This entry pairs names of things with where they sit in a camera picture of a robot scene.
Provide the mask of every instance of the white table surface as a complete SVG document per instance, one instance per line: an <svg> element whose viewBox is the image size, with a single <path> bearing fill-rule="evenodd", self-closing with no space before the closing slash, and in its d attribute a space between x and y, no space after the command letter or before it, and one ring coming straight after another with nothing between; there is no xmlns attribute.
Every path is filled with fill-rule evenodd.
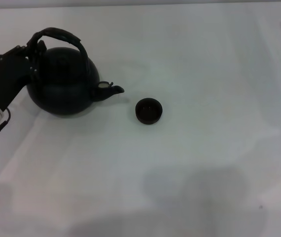
<svg viewBox="0 0 281 237"><path fill-rule="evenodd" d="M0 237L281 237L281 3L0 10L0 53L46 27L126 92L68 119L19 94Z"/></svg>

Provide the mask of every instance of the kettle body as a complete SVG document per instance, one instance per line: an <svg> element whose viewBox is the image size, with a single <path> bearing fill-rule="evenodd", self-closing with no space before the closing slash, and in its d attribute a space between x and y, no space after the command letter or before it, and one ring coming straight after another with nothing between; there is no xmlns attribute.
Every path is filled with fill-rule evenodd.
<svg viewBox="0 0 281 237"><path fill-rule="evenodd" d="M74 115L93 102L124 92L112 83L100 82L96 66L83 54L86 52L67 47L42 51L37 59L37 78L27 85L40 108L56 115Z"/></svg>

